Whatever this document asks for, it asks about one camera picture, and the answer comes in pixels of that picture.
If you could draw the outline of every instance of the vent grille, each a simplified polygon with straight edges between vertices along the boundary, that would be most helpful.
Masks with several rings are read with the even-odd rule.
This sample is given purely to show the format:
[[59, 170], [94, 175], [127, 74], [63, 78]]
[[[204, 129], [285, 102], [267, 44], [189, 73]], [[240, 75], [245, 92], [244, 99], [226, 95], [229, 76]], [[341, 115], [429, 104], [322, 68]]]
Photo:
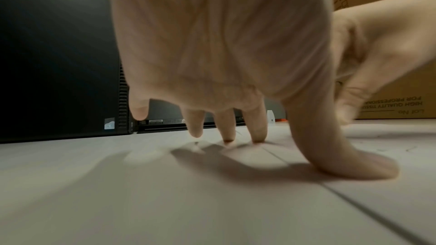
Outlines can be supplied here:
[[118, 88], [118, 132], [129, 132], [129, 87], [127, 86], [124, 70], [119, 63], [119, 88]]

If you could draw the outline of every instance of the skin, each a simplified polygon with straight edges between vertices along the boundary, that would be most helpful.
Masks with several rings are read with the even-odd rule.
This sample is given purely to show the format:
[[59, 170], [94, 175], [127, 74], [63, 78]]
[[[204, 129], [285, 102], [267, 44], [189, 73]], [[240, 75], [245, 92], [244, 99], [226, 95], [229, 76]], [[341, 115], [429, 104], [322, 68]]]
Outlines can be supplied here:
[[397, 176], [390, 159], [356, 150], [335, 117], [332, 0], [111, 0], [133, 116], [149, 99], [180, 106], [199, 137], [204, 112], [225, 141], [233, 108], [254, 142], [267, 135], [263, 96], [285, 107], [295, 143], [322, 171], [357, 179]]
[[436, 58], [436, 0], [382, 0], [333, 14], [337, 77], [351, 76], [337, 97], [341, 125], [382, 87]]

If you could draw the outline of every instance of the white table surface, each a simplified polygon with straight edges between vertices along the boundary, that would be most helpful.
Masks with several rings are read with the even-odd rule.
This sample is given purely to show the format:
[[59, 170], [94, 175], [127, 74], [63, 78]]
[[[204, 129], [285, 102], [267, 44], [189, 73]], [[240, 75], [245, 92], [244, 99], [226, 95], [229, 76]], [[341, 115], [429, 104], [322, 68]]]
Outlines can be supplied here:
[[263, 145], [237, 131], [0, 145], [0, 245], [436, 244], [434, 120], [344, 129], [399, 161], [377, 182], [316, 172], [286, 123]]

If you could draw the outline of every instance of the hand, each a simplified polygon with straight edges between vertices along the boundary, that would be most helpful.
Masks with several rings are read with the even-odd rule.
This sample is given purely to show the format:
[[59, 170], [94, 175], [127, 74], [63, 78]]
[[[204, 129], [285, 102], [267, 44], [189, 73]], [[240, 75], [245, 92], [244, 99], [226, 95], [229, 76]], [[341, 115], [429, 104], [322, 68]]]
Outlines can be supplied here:
[[358, 152], [334, 116], [332, 0], [111, 0], [134, 117], [149, 99], [180, 106], [199, 137], [204, 111], [223, 139], [235, 138], [233, 108], [253, 141], [267, 134], [263, 95], [280, 101], [295, 143], [319, 169], [379, 179], [395, 163]]
[[341, 125], [388, 83], [436, 58], [436, 0], [382, 0], [334, 12], [337, 78], [351, 75], [336, 100]]

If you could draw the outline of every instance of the cardboard box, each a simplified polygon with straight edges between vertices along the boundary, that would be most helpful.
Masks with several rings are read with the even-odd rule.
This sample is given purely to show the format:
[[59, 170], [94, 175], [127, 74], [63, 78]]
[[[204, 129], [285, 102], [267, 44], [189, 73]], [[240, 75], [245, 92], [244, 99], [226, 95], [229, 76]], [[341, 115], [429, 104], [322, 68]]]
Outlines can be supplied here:
[[[378, 0], [334, 0], [335, 10]], [[359, 119], [436, 118], [436, 60], [387, 85], [362, 107]]]

